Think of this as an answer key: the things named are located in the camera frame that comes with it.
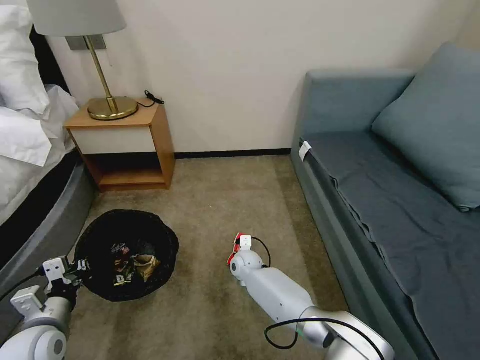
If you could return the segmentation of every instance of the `brass lamp base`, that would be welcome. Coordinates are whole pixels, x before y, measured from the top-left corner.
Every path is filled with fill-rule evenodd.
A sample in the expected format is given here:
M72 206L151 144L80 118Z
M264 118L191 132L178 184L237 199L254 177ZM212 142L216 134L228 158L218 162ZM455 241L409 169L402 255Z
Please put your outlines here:
M129 97L111 97L92 100L88 106L91 118L112 121L126 118L139 109L139 104Z

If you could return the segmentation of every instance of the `lamp shade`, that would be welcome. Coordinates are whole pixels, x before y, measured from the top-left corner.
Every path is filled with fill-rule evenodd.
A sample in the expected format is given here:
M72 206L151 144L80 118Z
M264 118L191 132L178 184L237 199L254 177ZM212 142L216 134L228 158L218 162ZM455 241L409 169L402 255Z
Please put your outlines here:
M27 0L36 32L49 36L115 33L127 27L116 0Z

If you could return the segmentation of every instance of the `sofa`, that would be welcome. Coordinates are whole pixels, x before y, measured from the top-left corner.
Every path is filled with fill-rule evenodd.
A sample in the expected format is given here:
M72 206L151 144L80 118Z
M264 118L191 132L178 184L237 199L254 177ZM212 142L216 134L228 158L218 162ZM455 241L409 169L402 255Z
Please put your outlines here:
M351 313L396 359L469 359L462 351L480 335L464 321L474 300L448 262L468 253L462 249L477 251L480 211L460 212L371 131L414 77L400 69L310 71L291 160ZM311 149L302 160L304 142ZM475 274L480 265L472 264L462 270Z

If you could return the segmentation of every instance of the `sofa armrest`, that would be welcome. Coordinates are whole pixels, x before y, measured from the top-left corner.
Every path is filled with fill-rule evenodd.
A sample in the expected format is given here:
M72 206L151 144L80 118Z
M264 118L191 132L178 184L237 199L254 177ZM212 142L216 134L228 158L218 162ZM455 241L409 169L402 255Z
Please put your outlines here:
M364 131L412 82L410 70L312 70L306 74L294 144L318 133Z

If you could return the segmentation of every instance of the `trash can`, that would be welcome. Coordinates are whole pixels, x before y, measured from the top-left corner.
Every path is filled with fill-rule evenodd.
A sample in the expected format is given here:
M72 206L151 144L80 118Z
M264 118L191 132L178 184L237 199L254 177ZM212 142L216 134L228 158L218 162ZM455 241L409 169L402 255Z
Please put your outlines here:
M75 263L86 260L83 284L111 301L140 299L165 285L174 272L179 240L155 214L112 210L85 230Z

